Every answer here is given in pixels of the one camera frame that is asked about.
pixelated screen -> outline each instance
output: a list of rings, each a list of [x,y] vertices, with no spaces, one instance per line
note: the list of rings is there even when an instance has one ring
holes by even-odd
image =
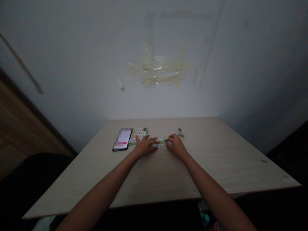
[[[116,138],[114,149],[125,149],[127,148],[128,141],[132,130],[129,128],[121,128],[120,134]]]

small packet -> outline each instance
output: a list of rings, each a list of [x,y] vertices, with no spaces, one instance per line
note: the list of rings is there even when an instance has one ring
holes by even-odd
[[[167,139],[166,137],[156,139],[156,141],[158,141],[159,144],[152,144],[152,147],[161,148],[164,145],[166,139]]]
[[[177,130],[177,134],[184,138],[184,132],[180,128]]]

table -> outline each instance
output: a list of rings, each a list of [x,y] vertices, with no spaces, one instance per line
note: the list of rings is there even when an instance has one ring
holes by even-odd
[[[112,152],[121,128],[148,127],[151,137],[184,133],[187,151],[229,194],[300,186],[218,118],[109,121],[23,218],[68,213],[78,201],[133,150]],[[201,198],[184,164],[164,145],[140,159],[111,208]]]

phone screen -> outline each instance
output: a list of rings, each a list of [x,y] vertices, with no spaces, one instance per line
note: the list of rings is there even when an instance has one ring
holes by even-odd
[[[115,140],[113,146],[113,151],[120,151],[121,149],[126,149],[128,146],[128,141],[131,136],[132,129],[122,128],[120,134]]]

colorful card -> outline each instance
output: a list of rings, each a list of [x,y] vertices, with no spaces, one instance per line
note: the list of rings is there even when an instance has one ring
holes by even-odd
[[[139,138],[139,140],[142,140],[142,138],[147,134],[148,128],[134,128],[128,145],[136,145],[136,136]]]

